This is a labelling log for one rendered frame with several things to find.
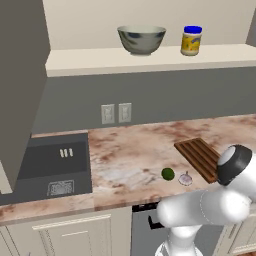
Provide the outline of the green lime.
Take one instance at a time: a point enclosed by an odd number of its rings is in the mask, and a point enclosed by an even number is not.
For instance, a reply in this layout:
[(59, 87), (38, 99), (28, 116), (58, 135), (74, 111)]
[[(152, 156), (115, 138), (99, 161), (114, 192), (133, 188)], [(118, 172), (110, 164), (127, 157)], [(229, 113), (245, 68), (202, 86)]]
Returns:
[(167, 180), (167, 181), (171, 181), (175, 177), (175, 173), (171, 168), (164, 168), (161, 171), (161, 175), (162, 175), (163, 179)]

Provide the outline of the cream cabinet shelf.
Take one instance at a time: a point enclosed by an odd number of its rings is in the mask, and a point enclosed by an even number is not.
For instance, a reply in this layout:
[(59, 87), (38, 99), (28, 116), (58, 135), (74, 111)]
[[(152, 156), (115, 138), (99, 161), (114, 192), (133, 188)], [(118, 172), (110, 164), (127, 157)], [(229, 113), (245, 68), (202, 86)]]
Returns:
[(134, 56), (123, 48), (52, 50), (48, 77), (177, 71), (256, 66), (256, 47), (247, 44), (203, 45), (196, 56), (184, 56), (179, 46), (160, 47), (149, 56)]

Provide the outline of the brown wooden cutting board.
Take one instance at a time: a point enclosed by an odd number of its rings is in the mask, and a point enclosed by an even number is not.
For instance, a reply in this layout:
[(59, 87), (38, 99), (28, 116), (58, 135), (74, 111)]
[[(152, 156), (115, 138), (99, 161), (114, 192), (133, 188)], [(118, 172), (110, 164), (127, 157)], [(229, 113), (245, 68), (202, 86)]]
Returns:
[(219, 153), (202, 138), (177, 142), (174, 147), (209, 184), (217, 181)]

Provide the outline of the pale garlic bulb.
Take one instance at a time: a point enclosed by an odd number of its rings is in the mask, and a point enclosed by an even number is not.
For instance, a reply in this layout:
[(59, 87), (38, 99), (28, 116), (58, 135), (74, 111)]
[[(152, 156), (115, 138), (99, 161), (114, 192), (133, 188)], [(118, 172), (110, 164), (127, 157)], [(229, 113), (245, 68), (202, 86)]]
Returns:
[(188, 174), (188, 172), (185, 172), (184, 174), (182, 174), (182, 175), (179, 177), (178, 181), (179, 181), (182, 185), (184, 185), (184, 186), (189, 186), (189, 185), (192, 184), (193, 179), (192, 179), (192, 177)]

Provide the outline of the grey patterned bowl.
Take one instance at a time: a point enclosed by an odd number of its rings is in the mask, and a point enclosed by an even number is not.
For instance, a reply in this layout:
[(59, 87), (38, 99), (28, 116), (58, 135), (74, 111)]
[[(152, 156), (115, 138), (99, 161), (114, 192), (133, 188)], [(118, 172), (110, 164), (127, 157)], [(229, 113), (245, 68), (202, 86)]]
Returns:
[(122, 46), (131, 55), (151, 55), (161, 45), (166, 29), (150, 25), (127, 25), (117, 28)]

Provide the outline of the grey cabinet door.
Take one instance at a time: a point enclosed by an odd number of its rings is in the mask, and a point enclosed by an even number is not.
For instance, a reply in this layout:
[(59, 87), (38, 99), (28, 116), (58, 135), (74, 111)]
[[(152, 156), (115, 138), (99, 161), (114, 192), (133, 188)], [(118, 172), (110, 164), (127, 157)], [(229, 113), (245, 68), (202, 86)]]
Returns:
[(0, 0), (0, 193), (14, 191), (46, 84), (42, 0)]

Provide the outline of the cream base cabinet door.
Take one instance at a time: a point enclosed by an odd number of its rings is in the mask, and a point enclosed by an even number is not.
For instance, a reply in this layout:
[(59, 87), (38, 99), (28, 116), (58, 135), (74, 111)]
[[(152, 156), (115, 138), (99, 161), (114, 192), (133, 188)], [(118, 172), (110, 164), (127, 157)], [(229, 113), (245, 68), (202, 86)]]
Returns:
[(256, 203), (246, 220), (222, 230), (213, 256), (235, 256), (256, 251)]
[(19, 256), (130, 256), (130, 207), (5, 224)]

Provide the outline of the dark grey sink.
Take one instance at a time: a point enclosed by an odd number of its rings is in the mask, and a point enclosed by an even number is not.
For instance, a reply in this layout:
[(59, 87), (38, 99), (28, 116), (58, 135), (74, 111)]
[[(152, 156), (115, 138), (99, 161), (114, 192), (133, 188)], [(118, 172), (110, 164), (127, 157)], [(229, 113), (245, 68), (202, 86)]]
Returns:
[(0, 206), (92, 192), (88, 133), (31, 138), (11, 194)]

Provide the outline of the grey dishwasher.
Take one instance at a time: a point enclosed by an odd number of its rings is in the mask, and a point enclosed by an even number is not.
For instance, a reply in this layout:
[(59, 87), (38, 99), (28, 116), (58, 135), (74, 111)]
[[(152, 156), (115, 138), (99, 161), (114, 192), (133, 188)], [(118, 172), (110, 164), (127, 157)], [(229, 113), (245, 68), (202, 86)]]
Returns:
[[(160, 224), (156, 207), (157, 202), (132, 207), (130, 256), (155, 256), (167, 238), (168, 229)], [(222, 230), (222, 226), (204, 225), (197, 232), (195, 246), (203, 256), (213, 256)]]

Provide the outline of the yellow jar with blue lid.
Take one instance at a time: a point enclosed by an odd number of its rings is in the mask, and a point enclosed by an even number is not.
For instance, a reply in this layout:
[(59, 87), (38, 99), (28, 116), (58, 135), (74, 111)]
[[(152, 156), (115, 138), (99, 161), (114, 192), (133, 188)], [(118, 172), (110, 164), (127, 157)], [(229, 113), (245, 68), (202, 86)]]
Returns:
[(184, 27), (181, 53), (185, 56), (195, 56), (199, 53), (202, 37), (202, 28), (200, 26), (189, 25)]

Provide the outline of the white wall outlet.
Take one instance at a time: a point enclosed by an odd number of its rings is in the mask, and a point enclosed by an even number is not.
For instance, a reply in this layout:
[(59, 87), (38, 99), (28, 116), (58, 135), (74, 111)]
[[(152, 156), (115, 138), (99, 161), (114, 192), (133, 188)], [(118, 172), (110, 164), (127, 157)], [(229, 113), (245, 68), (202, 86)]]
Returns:
[(103, 124), (112, 124), (115, 122), (114, 105), (102, 105), (101, 106), (101, 117)]
[(119, 122), (130, 122), (131, 121), (131, 103), (120, 103), (119, 104)]

